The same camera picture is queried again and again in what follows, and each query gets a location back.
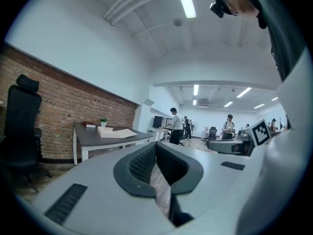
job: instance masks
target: baseboard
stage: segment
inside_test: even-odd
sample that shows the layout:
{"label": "baseboard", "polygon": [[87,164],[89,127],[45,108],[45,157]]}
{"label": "baseboard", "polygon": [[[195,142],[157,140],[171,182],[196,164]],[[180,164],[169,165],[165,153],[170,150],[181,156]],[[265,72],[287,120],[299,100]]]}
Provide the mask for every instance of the baseboard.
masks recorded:
{"label": "baseboard", "polygon": [[39,161],[40,163],[43,164],[73,164],[74,163],[74,159],[49,159],[49,158],[42,158]]}

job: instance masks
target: floor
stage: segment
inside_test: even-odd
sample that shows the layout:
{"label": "floor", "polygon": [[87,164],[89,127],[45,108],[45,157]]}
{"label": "floor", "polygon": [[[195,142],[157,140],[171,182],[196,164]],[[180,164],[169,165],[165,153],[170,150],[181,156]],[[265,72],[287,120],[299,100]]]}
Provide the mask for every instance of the floor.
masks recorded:
{"label": "floor", "polygon": [[[190,147],[197,150],[202,150],[206,152],[214,152],[209,150],[205,143],[200,139],[194,138],[191,141],[183,141],[185,147]],[[70,170],[74,165],[72,164],[43,164],[44,168],[48,169],[51,174],[53,175],[52,178],[47,176],[42,177],[35,177],[32,176],[32,180],[39,191],[45,188],[48,184],[53,182],[54,180],[58,179],[58,177],[65,174],[68,170]],[[150,185],[156,189],[156,204],[160,208],[160,210],[164,213],[164,215],[168,216],[169,207],[170,207],[170,198],[171,198],[171,189],[168,183],[166,182],[165,178],[163,177],[160,169],[156,165],[152,171]],[[25,178],[19,179],[15,182],[14,185],[15,193],[24,199],[31,201],[35,198],[36,193],[30,187],[29,183]]]}

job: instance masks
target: table leg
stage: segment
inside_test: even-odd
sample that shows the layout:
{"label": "table leg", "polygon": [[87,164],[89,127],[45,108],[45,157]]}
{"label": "table leg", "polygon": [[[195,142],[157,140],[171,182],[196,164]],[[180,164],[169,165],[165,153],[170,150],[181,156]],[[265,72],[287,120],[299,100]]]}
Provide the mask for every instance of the table leg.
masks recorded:
{"label": "table leg", "polygon": [[85,161],[87,159],[88,159],[88,150],[82,147],[82,161]]}
{"label": "table leg", "polygon": [[73,157],[74,157],[74,165],[77,165],[77,134],[74,128],[73,131]]}

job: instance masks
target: white box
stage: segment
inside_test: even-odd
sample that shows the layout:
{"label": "white box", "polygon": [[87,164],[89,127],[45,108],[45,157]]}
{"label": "white box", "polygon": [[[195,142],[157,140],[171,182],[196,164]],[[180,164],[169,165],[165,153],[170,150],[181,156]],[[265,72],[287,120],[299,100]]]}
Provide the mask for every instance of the white box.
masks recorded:
{"label": "white box", "polygon": [[130,129],[113,131],[113,128],[101,127],[101,126],[98,126],[98,133],[100,137],[109,138],[109,139],[123,139],[123,138],[137,135],[137,133],[132,132]]}

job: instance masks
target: ceiling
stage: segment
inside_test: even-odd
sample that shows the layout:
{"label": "ceiling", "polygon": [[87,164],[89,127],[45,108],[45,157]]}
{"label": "ceiling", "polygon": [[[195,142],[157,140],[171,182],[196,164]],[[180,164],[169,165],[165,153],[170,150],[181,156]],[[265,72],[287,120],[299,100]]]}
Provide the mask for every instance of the ceiling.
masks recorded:
{"label": "ceiling", "polygon": [[[117,0],[97,1],[109,9]],[[214,44],[256,47],[259,51],[267,51],[270,57],[268,31],[261,30],[256,19],[229,15],[220,19],[209,9],[213,1],[193,0],[197,17],[187,19],[180,0],[153,0],[129,13],[115,26],[123,25],[151,60],[176,51],[214,47]],[[183,19],[183,25],[174,26],[175,18]]]}
{"label": "ceiling", "polygon": [[[252,88],[240,98],[237,98],[237,96],[246,87],[200,85],[197,96],[194,96],[193,86],[172,86],[168,88],[180,105],[193,105],[193,100],[196,99],[197,105],[195,107],[199,107],[200,104],[209,109],[225,109],[224,105],[228,102],[233,102],[227,107],[228,110],[258,112],[278,103],[278,100],[272,101],[276,97],[275,92],[255,88]],[[261,104],[265,105],[254,109],[254,107]]]}

